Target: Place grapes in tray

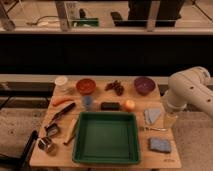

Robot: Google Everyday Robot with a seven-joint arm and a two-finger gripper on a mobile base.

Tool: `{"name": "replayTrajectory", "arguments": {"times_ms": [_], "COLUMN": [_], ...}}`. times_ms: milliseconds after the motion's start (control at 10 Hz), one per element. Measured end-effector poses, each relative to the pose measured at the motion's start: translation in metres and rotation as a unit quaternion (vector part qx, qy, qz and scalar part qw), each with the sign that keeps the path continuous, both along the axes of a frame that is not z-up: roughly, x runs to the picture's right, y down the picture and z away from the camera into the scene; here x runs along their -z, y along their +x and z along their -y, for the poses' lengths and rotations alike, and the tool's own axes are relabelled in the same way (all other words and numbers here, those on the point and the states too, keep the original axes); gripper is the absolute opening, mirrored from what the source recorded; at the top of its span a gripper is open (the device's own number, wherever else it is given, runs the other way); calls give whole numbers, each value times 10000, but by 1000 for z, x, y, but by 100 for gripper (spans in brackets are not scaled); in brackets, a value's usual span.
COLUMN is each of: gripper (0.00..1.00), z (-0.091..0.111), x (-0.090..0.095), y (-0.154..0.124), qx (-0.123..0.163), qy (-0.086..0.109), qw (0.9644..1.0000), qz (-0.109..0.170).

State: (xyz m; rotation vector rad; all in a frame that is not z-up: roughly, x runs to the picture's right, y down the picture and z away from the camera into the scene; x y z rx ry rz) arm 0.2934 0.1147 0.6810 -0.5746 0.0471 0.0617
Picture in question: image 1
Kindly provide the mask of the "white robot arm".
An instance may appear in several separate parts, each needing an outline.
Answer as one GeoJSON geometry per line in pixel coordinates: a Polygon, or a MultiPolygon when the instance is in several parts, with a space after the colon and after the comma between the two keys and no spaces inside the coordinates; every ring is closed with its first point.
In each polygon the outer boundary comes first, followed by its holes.
{"type": "Polygon", "coordinates": [[[200,109],[213,120],[213,90],[207,87],[210,73],[204,67],[192,67],[176,72],[168,78],[168,90],[162,97],[164,114],[163,126],[170,129],[176,122],[177,112],[188,104],[200,109]]]}

